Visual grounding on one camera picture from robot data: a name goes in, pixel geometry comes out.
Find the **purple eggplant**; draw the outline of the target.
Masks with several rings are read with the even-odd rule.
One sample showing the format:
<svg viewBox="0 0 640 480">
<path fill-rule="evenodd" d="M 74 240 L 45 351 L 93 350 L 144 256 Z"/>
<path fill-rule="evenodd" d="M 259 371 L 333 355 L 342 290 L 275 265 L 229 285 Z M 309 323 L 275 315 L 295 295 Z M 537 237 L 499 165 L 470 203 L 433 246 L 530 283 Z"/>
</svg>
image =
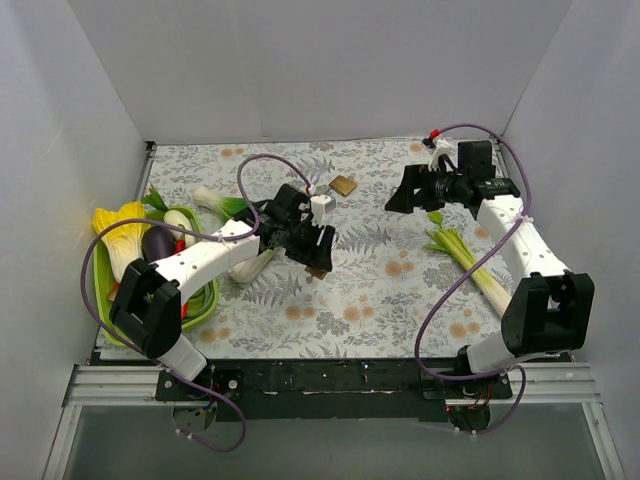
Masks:
<svg viewBox="0 0 640 480">
<path fill-rule="evenodd" d="M 149 263 L 172 256 L 174 249 L 173 235 L 162 226 L 150 227 L 142 236 L 143 256 Z"/>
</svg>

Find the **green plastic tray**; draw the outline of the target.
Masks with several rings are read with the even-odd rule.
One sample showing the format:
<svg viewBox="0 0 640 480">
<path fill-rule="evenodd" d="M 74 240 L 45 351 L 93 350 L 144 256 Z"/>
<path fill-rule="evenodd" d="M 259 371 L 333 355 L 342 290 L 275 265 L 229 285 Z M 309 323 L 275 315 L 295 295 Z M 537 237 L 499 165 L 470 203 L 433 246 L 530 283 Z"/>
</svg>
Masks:
<svg viewBox="0 0 640 480">
<path fill-rule="evenodd" d="M 112 301 L 109 294 L 116 286 L 113 277 L 108 250 L 102 241 L 93 252 L 94 288 L 96 293 L 97 310 L 101 320 L 118 335 L 125 335 L 113 326 L 109 313 Z M 216 309 L 219 300 L 219 289 L 216 280 L 210 281 L 203 288 L 194 293 L 186 303 L 186 317 L 182 321 L 182 329 L 187 331 L 205 321 Z"/>
</svg>

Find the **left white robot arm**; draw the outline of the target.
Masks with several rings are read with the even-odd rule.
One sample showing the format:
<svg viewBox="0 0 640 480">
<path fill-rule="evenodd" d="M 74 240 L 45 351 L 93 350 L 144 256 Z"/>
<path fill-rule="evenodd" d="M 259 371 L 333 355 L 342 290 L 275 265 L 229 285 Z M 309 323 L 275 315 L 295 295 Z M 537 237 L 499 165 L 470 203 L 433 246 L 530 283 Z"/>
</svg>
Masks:
<svg viewBox="0 0 640 480">
<path fill-rule="evenodd" d="M 335 208 L 327 194 L 308 195 L 284 184 L 271 200 L 249 207 L 214 233 L 180 253 L 151 264 L 131 262 L 111 307 L 112 324 L 144 356 L 179 375 L 178 387 L 193 400 L 213 386 L 206 357 L 182 333 L 186 301 L 235 265 L 267 249 L 282 249 L 287 258 L 315 270 L 332 270 L 335 228 L 326 223 Z"/>
</svg>

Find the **napa cabbage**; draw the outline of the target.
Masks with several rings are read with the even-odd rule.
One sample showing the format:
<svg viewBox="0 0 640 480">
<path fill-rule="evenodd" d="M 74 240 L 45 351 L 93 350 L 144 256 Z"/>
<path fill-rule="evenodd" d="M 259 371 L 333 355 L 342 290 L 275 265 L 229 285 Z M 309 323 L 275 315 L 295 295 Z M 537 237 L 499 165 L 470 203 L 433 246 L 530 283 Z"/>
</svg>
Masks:
<svg viewBox="0 0 640 480">
<path fill-rule="evenodd" d="M 242 261 L 228 271 L 230 278 L 240 284 L 253 282 L 274 257 L 273 249 L 266 249 L 256 257 Z"/>
</svg>

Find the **large brass padlock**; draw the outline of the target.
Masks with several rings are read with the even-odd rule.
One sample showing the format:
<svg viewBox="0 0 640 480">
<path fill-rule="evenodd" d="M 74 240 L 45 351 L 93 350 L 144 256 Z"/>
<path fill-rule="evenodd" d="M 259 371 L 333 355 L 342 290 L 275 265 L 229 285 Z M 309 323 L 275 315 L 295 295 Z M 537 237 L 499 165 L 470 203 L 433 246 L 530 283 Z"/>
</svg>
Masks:
<svg viewBox="0 0 640 480">
<path fill-rule="evenodd" d="M 318 193 L 320 195 L 339 195 L 342 197 L 349 196 L 358 186 L 357 182 L 350 177 L 343 175 L 337 175 L 335 178 L 329 181 L 326 185 L 318 187 Z"/>
</svg>

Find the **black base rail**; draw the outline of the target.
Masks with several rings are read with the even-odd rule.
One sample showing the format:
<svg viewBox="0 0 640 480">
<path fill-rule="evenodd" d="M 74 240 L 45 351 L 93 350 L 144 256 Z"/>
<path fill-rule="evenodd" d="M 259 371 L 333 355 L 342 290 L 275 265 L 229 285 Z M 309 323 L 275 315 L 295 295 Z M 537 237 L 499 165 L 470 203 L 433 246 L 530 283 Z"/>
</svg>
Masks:
<svg viewBox="0 0 640 480">
<path fill-rule="evenodd" d="M 392 419 L 445 422 L 446 403 L 460 400 L 481 409 L 485 401 L 509 400 L 506 376 L 476 382 L 444 382 L 409 358 L 216 360 L 193 386 L 161 372 L 155 399 L 216 408 L 220 422 L 235 413 L 212 402 L 205 388 L 233 401 L 249 420 Z"/>
</svg>

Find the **yellow cabbage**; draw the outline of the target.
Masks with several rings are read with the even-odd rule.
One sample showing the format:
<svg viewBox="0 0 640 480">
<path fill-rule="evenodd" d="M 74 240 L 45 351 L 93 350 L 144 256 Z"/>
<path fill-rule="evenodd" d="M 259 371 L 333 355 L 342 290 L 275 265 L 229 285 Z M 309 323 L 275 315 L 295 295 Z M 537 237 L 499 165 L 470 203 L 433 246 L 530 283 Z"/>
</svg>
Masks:
<svg viewBox="0 0 640 480">
<path fill-rule="evenodd" d="M 126 203 L 118 211 L 97 208 L 92 226 L 94 231 L 100 234 L 117 222 L 135 218 L 146 218 L 145 208 L 139 201 Z M 102 242 L 109 254 L 114 280 L 117 283 L 121 282 L 126 267 L 143 256 L 142 238 L 149 227 L 150 225 L 146 223 L 130 223 L 115 228 L 102 237 Z"/>
</svg>

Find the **bok choy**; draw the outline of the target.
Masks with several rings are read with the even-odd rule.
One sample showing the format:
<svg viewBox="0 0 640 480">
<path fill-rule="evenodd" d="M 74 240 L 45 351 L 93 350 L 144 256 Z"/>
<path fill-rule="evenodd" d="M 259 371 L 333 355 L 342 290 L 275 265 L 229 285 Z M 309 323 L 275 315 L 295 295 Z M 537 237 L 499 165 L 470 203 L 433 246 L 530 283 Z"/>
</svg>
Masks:
<svg viewBox="0 0 640 480">
<path fill-rule="evenodd" d="M 247 207 L 247 202 L 243 198 L 222 196 L 205 186 L 196 187 L 192 197 L 196 205 L 212 211 L 223 221 L 232 219 Z"/>
</svg>

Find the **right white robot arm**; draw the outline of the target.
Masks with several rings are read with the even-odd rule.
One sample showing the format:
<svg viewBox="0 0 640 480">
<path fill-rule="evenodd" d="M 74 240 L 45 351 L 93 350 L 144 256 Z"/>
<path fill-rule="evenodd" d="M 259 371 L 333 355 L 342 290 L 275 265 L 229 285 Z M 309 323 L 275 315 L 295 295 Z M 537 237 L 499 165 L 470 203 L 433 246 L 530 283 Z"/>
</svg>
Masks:
<svg viewBox="0 0 640 480">
<path fill-rule="evenodd" d="M 582 348 L 595 286 L 588 274 L 572 272 L 546 245 L 516 184 L 497 176 L 490 141 L 453 143 L 434 132 L 423 143 L 430 162 L 404 169 L 386 210 L 409 214 L 463 205 L 490 234 L 515 286 L 498 332 L 460 349 L 451 373 L 427 372 L 452 381 L 460 395 L 471 398 L 486 389 L 489 378 L 521 361 Z"/>
</svg>

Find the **medium brass padlock with keys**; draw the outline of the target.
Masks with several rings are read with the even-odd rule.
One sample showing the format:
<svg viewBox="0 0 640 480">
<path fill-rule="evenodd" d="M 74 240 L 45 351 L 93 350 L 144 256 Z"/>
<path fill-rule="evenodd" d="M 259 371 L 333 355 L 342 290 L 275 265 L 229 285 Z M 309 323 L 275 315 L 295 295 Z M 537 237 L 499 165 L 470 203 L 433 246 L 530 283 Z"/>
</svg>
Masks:
<svg viewBox="0 0 640 480">
<path fill-rule="evenodd" d="M 316 269 L 312 267 L 306 267 L 305 272 L 307 274 L 306 281 L 312 283 L 315 279 L 323 280 L 327 275 L 327 271 L 323 269 Z"/>
</svg>

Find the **floral table mat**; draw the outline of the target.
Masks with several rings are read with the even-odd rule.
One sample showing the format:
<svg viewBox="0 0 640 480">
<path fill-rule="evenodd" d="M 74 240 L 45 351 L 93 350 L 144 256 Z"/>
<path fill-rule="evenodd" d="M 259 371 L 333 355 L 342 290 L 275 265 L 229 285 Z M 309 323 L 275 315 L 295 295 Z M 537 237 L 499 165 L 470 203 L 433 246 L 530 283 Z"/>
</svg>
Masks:
<svg viewBox="0 0 640 480">
<path fill-rule="evenodd" d="M 198 187 L 261 200 L 284 183 L 355 184 L 329 218 L 330 273 L 276 255 L 250 283 L 221 275 L 217 306 L 188 339 L 211 358 L 449 357 L 496 332 L 483 293 L 428 248 L 427 215 L 384 208 L 405 166 L 426 159 L 416 139 L 159 147 L 148 183 L 170 206 L 192 207 Z"/>
</svg>

